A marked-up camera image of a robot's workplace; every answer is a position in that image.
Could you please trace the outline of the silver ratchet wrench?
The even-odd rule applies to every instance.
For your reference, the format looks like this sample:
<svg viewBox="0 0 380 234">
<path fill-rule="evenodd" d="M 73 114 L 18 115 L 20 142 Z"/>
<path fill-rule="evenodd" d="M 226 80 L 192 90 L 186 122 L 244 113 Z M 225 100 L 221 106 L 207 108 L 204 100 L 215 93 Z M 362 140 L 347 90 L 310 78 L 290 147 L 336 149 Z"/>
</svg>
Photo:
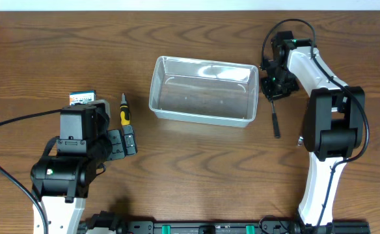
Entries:
<svg viewBox="0 0 380 234">
<path fill-rule="evenodd" d="M 298 146 L 302 146 L 303 145 L 303 137 L 302 136 L 300 136 L 299 138 L 298 138 L 298 141 L 297 141 L 297 145 Z"/>
</svg>

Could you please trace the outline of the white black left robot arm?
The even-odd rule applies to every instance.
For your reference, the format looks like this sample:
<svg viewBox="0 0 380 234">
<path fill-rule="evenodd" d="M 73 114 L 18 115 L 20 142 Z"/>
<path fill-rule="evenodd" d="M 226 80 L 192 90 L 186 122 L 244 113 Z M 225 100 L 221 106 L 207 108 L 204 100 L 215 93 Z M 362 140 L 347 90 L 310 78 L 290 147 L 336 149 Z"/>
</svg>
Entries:
<svg viewBox="0 0 380 234">
<path fill-rule="evenodd" d="M 31 169 L 33 193 L 41 211 L 34 212 L 34 232 L 77 233 L 89 185 L 105 172 L 105 163 L 137 153 L 126 103 L 120 105 L 121 129 L 108 128 L 104 100 L 61 110 L 60 135 L 52 138 Z"/>
</svg>

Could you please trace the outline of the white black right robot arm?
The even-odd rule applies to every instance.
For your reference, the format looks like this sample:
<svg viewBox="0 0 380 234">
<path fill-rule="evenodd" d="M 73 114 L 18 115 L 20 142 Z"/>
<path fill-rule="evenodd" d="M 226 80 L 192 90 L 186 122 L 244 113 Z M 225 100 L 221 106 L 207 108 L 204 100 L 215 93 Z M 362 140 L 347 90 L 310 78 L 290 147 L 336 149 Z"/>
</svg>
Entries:
<svg viewBox="0 0 380 234">
<path fill-rule="evenodd" d="M 333 202 L 345 165 L 356 160 L 353 150 L 366 150 L 369 124 L 365 93 L 349 86 L 331 71 L 311 39 L 296 39 L 291 31 L 271 39 L 273 59 L 264 59 L 261 80 L 270 103 L 300 88 L 308 94 L 298 144 L 309 152 L 306 188 L 299 204 L 299 221 L 292 233 L 330 233 L 334 230 Z"/>
</svg>

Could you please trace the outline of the small steel claw hammer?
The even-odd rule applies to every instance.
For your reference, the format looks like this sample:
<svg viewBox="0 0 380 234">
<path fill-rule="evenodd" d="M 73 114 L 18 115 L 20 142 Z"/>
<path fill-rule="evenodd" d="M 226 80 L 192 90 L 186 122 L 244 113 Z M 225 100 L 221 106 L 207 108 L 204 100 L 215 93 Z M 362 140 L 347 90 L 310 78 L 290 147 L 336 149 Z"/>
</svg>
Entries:
<svg viewBox="0 0 380 234">
<path fill-rule="evenodd" d="M 272 111 L 272 122 L 273 122 L 273 131 L 274 131 L 274 137 L 280 138 L 280 129 L 278 125 L 278 118 L 275 110 L 275 104 L 274 101 L 271 100 L 271 111 Z"/>
</svg>

